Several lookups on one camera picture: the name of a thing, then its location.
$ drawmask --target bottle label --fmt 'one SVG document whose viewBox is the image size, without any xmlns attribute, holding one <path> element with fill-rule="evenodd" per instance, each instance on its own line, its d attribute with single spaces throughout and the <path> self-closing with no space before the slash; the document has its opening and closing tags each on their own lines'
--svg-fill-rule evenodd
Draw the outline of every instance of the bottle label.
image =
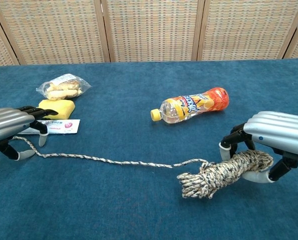
<svg viewBox="0 0 298 240">
<path fill-rule="evenodd" d="M 223 110 L 228 106 L 227 92 L 220 87 L 215 87 L 207 92 L 195 95 L 182 95 L 169 99 L 176 102 L 175 109 L 180 120 L 203 112 Z"/>
</svg>

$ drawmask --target blue carpet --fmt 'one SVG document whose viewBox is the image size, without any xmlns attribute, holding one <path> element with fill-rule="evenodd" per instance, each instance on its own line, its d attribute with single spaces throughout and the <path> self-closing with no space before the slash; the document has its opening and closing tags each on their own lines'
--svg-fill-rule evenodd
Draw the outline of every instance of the blue carpet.
<svg viewBox="0 0 298 240">
<path fill-rule="evenodd" d="M 298 59 L 139 62 L 0 67 L 0 108 L 37 106 L 43 82 L 71 73 L 92 85 L 74 99 L 77 134 L 50 135 L 42 153 L 174 164 L 219 162 L 218 143 L 259 111 L 298 115 Z M 228 91 L 222 112 L 168 125 L 150 111 L 170 97 Z M 38 136 L 26 136 L 38 146 Z M 11 144 L 28 149 L 22 141 Z M 256 145 L 271 154 L 271 148 Z M 241 144 L 238 151 L 246 150 Z M 0 154 L 0 240 L 298 239 L 298 168 L 278 182 L 240 179 L 212 199 L 184 199 L 177 175 L 198 163 L 167 169 L 86 159 L 12 161 Z"/>
</svg>

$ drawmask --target rope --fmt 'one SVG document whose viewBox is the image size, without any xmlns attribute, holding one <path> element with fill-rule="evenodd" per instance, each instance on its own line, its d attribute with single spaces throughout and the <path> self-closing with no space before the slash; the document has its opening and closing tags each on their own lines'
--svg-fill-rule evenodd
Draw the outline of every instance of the rope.
<svg viewBox="0 0 298 240">
<path fill-rule="evenodd" d="M 217 190 L 226 187 L 229 184 L 233 184 L 243 173 L 247 171 L 260 172 L 266 170 L 273 164 L 273 158 L 269 154 L 258 150 L 247 150 L 245 152 L 237 153 L 229 161 L 223 161 L 220 163 L 208 162 L 204 159 L 194 158 L 181 163 L 169 165 L 142 161 L 113 161 L 110 159 L 82 154 L 43 154 L 40 153 L 25 137 L 14 136 L 12 140 L 22 140 L 26 142 L 35 154 L 42 158 L 80 158 L 117 165 L 141 165 L 146 167 L 149 166 L 169 169 L 182 167 L 191 163 L 202 163 L 198 174 L 190 174 L 187 172 L 177 176 L 177 179 L 179 179 L 182 184 L 183 198 L 208 197 L 211 199 Z"/>
</svg>

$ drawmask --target snack bag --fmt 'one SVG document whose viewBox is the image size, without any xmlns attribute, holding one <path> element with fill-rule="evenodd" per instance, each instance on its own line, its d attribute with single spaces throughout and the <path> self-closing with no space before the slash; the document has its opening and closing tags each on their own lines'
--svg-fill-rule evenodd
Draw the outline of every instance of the snack bag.
<svg viewBox="0 0 298 240">
<path fill-rule="evenodd" d="M 71 99 L 85 93 L 91 85 L 70 73 L 41 84 L 36 91 L 49 100 Z"/>
</svg>

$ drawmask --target robotic hand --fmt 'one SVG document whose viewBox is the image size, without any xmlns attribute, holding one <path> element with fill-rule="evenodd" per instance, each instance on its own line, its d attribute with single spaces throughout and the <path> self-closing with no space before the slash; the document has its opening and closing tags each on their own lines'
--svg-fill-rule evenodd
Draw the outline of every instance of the robotic hand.
<svg viewBox="0 0 298 240">
<path fill-rule="evenodd" d="M 273 183 L 298 167 L 298 115 L 260 111 L 247 122 L 235 126 L 230 135 L 219 143 L 223 161 L 228 161 L 235 153 L 238 143 L 245 142 L 250 150 L 255 143 L 268 146 L 282 156 L 270 170 L 245 172 L 241 177 L 256 183 Z"/>
<path fill-rule="evenodd" d="M 17 152 L 9 145 L 14 135 L 25 129 L 33 128 L 40 131 L 39 146 L 45 145 L 48 129 L 47 126 L 37 120 L 47 115 L 57 115 L 51 109 L 41 109 L 33 106 L 23 106 L 20 108 L 0 108 L 0 152 L 12 160 L 23 160 L 35 154 L 33 150 Z"/>
</svg>

